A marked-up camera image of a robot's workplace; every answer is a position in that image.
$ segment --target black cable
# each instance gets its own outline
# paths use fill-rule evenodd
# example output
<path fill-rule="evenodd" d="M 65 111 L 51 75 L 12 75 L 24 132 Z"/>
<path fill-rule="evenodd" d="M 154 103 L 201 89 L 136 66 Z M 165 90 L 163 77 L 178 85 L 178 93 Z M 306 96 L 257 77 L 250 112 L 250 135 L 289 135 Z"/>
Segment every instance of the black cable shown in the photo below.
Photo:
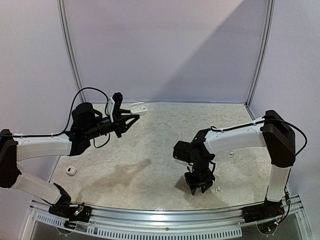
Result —
<path fill-rule="evenodd" d="M 72 113 L 72 109 L 74 107 L 74 104 L 75 104 L 75 101 L 76 101 L 76 98 L 77 96 L 79 95 L 79 93 L 81 93 L 83 90 L 86 90 L 86 89 L 91 89 L 91 90 L 95 90 L 95 91 L 98 91 L 100 93 L 102 93 L 105 98 L 106 98 L 106 104 L 105 104 L 105 108 L 104 108 L 104 113 L 107 115 L 107 105 L 108 105 L 108 101 L 109 101 L 109 98 L 107 96 L 107 94 L 105 94 L 105 92 L 103 92 L 102 90 L 98 89 L 98 88 L 95 88 L 95 87 L 91 87 L 91 86 L 87 86 L 87 87 L 84 87 L 82 89 L 80 89 L 74 96 L 73 100 L 72 100 L 72 104 L 71 104 L 71 108 L 70 108 L 70 111 L 69 111 L 69 117 L 68 117 L 68 121 L 66 122 L 66 125 L 65 125 L 65 128 L 59 132 L 59 133 L 55 133 L 55 134 L 35 134 L 35 135 L 0 135 L 0 137 L 12 137 L 12 138 L 39 138 L 39 137 L 57 137 L 61 134 L 64 133 L 64 131 L 67 130 L 68 128 L 68 125 L 69 125 L 69 122 L 70 122 L 70 118 L 71 118 L 71 113 Z"/>
<path fill-rule="evenodd" d="M 94 146 L 96 149 L 99 149 L 99 148 L 102 148 L 103 146 L 105 146 L 109 141 L 110 141 L 110 133 L 109 133 L 109 137 L 108 137 L 108 139 L 106 140 L 106 142 L 105 142 L 104 144 L 102 144 L 101 146 L 96 146 L 96 141 L 95 141 L 95 139 L 93 139 L 93 146 Z"/>
<path fill-rule="evenodd" d="M 227 131 L 231 131 L 231 130 L 235 130 L 235 129 L 240 129 L 240 128 L 244 128 L 244 127 L 253 126 L 253 125 L 255 125 L 255 124 L 268 123 L 268 122 L 280 122 L 280 123 L 286 124 L 286 125 L 294 128 L 295 130 L 297 130 L 297 131 L 304 137 L 304 144 L 303 144 L 303 146 L 299 149 L 299 151 L 296 152 L 296 154 L 295 154 L 296 156 L 297 156 L 299 153 L 301 153 L 301 151 L 302 151 L 303 149 L 305 149 L 305 147 L 307 146 L 307 143 L 308 143 L 308 138 L 307 138 L 306 134 L 305 134 L 300 128 L 298 128 L 297 126 L 293 125 L 293 124 L 290 123 L 290 122 L 281 120 L 281 119 L 265 119 L 265 120 L 257 121 L 256 123 L 253 123 L 253 122 L 251 122 L 251 123 L 246 123 L 246 124 L 239 125 L 239 126 L 229 127 L 229 128 L 223 129 L 223 130 L 217 129 L 215 126 L 211 126 L 210 129 L 211 129 L 211 131 L 213 131 L 213 132 L 221 133 L 221 132 L 227 132 Z"/>
<path fill-rule="evenodd" d="M 286 125 L 294 128 L 295 130 L 297 130 L 297 131 L 303 136 L 303 138 L 304 138 L 304 144 L 303 144 L 303 146 L 299 149 L 299 151 L 296 152 L 295 156 L 297 156 L 297 155 L 298 155 L 299 153 L 301 153 L 301 151 L 302 151 L 303 149 L 305 149 L 305 147 L 307 146 L 308 138 L 307 138 L 306 134 L 305 134 L 300 128 L 298 128 L 297 126 L 293 125 L 293 124 L 290 123 L 290 122 L 281 120 L 281 119 L 266 119 L 266 120 L 258 121 L 258 122 L 256 122 L 256 124 L 265 123 L 265 122 L 268 123 L 268 122 L 274 122 L 274 121 L 280 122 L 280 123 L 283 123 L 283 124 L 286 124 Z"/>

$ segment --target ventilated grille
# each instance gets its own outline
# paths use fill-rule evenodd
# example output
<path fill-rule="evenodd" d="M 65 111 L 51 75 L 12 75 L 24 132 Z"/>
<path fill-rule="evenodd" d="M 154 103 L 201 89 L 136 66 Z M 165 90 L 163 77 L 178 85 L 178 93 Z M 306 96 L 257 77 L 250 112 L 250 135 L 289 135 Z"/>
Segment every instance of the ventilated grille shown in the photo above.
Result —
<path fill-rule="evenodd" d="M 64 228 L 64 220 L 56 219 L 54 216 L 37 213 L 39 222 Z M 228 230 L 206 231 L 203 233 L 138 233 L 126 232 L 120 230 L 109 230 L 102 227 L 88 226 L 86 232 L 77 231 L 77 233 L 91 235 L 100 238 L 112 240 L 223 240 L 242 237 L 241 227 L 234 227 Z"/>

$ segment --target white textured tabletop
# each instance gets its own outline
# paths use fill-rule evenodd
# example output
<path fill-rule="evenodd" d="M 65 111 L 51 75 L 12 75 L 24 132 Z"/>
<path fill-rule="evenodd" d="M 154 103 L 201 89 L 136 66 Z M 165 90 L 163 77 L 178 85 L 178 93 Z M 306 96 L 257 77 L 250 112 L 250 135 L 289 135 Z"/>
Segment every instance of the white textured tabletop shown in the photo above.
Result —
<path fill-rule="evenodd" d="M 73 201 L 123 209 L 201 210 L 264 200 L 271 172 L 264 147 L 218 153 L 213 160 L 213 187 L 203 194 L 198 189 L 194 196 L 184 179 L 186 164 L 172 157 L 177 141 L 190 142 L 199 130 L 249 122 L 242 104 L 150 103 L 147 107 L 147 115 L 121 138 L 112 133 L 102 148 L 91 146 L 80 156 L 62 156 L 51 182 L 61 185 Z M 104 111 L 102 104 L 94 108 Z M 99 137 L 96 145 L 105 140 Z M 66 174 L 68 165 L 77 168 L 74 176 Z"/>

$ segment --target robotic arm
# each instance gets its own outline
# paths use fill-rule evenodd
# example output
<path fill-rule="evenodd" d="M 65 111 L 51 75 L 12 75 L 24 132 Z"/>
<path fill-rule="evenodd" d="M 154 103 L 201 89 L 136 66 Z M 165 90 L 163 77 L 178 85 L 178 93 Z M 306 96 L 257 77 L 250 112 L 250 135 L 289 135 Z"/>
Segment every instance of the robotic arm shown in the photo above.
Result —
<path fill-rule="evenodd" d="M 229 128 L 200 130 L 192 142 L 179 141 L 173 148 L 175 159 L 192 164 L 184 174 L 192 195 L 197 188 L 204 193 L 215 180 L 215 154 L 246 147 L 267 147 L 271 158 L 271 175 L 263 205 L 243 208 L 246 222 L 267 219 L 284 212 L 281 199 L 288 176 L 296 160 L 295 132 L 273 110 L 249 123 Z"/>
<path fill-rule="evenodd" d="M 71 221 L 87 222 L 90 207 L 70 206 L 71 197 L 61 186 L 24 172 L 17 162 L 45 156 L 81 155 L 90 147 L 91 139 L 111 132 L 120 138 L 140 118 L 138 114 L 131 114 L 130 110 L 120 109 L 122 100 L 119 92 L 109 99 L 106 117 L 90 102 L 79 104 L 72 111 L 70 131 L 61 134 L 32 136 L 12 134 L 8 129 L 3 129 L 0 132 L 0 187 L 19 189 L 43 199 L 51 204 L 49 212 L 52 214 L 70 218 Z"/>

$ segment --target white wall panel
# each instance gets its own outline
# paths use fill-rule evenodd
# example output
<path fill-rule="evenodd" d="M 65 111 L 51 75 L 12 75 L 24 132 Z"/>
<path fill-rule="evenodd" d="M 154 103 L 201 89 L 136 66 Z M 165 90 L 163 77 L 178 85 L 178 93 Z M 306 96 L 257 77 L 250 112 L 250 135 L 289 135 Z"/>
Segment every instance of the white wall panel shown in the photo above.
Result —
<path fill-rule="evenodd" d="M 274 109 L 308 136 L 289 184 L 301 197 L 315 240 L 320 239 L 319 12 L 317 0 L 275 1 L 266 55 L 250 108 L 256 117 Z M 299 149 L 304 141 L 296 135 Z"/>
<path fill-rule="evenodd" d="M 84 87 L 126 101 L 246 101 L 267 0 L 65 2 Z"/>
<path fill-rule="evenodd" d="M 61 131 L 76 93 L 56 1 L 0 1 L 0 129 Z M 56 157 L 28 159 L 24 169 L 48 180 Z M 0 188 L 0 239 L 18 240 L 32 196 Z"/>

